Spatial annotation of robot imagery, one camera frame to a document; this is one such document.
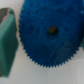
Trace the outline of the gripper green padded right finger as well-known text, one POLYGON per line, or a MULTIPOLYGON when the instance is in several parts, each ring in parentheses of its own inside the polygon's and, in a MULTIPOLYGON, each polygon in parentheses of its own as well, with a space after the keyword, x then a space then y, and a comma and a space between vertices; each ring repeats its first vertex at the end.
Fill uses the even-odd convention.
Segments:
POLYGON ((83 39, 82 39, 82 42, 81 42, 81 47, 83 48, 83 51, 84 51, 84 35, 83 35, 83 39))

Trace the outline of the gripper green padded left finger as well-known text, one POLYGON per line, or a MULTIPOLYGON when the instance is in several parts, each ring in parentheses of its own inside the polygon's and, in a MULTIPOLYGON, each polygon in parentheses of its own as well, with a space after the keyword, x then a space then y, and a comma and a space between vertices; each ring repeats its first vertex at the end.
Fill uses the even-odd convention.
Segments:
POLYGON ((18 47, 15 15, 10 8, 0 9, 0 76, 8 77, 18 47))

